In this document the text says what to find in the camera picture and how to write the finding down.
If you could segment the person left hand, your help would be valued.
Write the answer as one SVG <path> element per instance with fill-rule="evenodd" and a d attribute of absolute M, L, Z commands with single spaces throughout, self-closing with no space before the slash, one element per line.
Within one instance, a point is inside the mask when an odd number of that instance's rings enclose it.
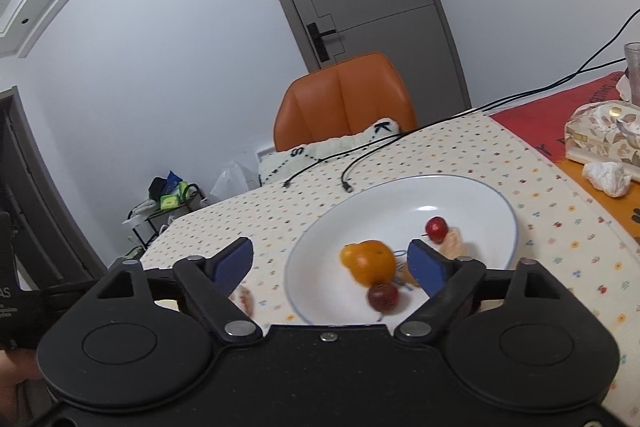
<path fill-rule="evenodd" d="M 41 378 L 36 352 L 28 349 L 2 350 L 0 369 L 1 404 L 4 407 L 15 400 L 19 384 Z"/>

